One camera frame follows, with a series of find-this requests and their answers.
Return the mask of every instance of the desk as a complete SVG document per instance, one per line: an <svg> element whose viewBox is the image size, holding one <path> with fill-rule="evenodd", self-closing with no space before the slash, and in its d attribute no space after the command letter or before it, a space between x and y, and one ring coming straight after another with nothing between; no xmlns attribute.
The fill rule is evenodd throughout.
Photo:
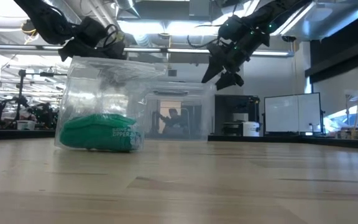
<svg viewBox="0 0 358 224"><path fill-rule="evenodd" d="M358 223L358 149L147 141L130 154L0 141L0 223Z"/></svg>

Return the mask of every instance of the green towel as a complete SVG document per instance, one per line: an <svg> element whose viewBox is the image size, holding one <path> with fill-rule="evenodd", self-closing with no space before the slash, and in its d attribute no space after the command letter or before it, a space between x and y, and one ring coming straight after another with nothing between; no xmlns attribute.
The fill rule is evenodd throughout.
<svg viewBox="0 0 358 224"><path fill-rule="evenodd" d="M92 114L67 121L60 132L60 142L68 147L116 152L137 150L141 134L136 121L119 114Z"/></svg>

